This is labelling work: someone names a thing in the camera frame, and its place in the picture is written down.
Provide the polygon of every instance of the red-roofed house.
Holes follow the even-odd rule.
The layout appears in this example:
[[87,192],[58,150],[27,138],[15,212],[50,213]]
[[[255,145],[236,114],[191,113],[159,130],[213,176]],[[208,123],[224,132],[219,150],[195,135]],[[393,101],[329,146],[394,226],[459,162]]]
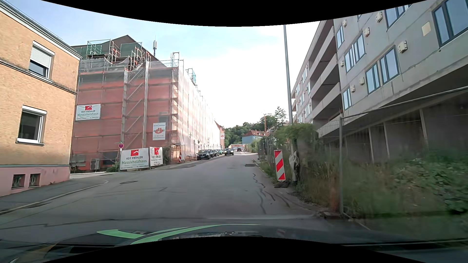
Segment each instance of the red-roofed house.
[[242,143],[249,144],[249,143],[252,143],[252,141],[254,141],[255,139],[267,137],[269,135],[270,135],[269,132],[250,130],[246,132],[244,135],[242,135]]

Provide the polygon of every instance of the asphalt road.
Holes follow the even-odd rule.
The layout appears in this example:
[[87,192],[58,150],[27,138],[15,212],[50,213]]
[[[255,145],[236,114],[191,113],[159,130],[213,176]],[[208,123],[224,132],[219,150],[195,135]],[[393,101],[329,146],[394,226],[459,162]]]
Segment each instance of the asphalt road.
[[98,230],[146,231],[218,223],[326,229],[313,207],[275,189],[256,154],[235,153],[143,172],[81,178],[103,185],[0,215],[0,238],[57,242]]

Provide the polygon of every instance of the construction banner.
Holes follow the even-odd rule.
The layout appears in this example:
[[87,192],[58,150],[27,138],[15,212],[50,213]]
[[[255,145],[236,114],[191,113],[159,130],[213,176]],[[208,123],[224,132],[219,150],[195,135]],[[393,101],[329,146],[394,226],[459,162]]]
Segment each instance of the construction banner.
[[96,120],[101,118],[101,104],[77,105],[76,120]]
[[149,166],[162,165],[162,147],[149,147]]
[[120,169],[138,169],[149,167],[148,148],[123,150],[120,154]]
[[166,123],[153,123],[153,141],[166,139]]

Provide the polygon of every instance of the parked car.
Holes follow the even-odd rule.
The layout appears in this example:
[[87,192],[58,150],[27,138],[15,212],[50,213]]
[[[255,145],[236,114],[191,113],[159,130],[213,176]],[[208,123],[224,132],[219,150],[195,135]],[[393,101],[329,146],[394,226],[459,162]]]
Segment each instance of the parked car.
[[202,159],[207,159],[209,160],[211,158],[210,153],[208,150],[199,150],[197,154],[197,161],[202,160]]
[[227,148],[226,151],[224,152],[224,155],[234,155],[234,149],[233,148]]

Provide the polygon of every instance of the sidewalk pavement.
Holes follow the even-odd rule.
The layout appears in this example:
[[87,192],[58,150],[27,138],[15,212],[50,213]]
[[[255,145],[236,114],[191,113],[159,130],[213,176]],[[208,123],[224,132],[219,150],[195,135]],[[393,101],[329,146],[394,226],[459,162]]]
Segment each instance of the sidewalk pavement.
[[36,187],[23,192],[0,197],[0,214],[15,208],[20,208],[46,199],[59,197],[74,191],[84,190],[105,183],[103,177],[71,179],[51,185]]

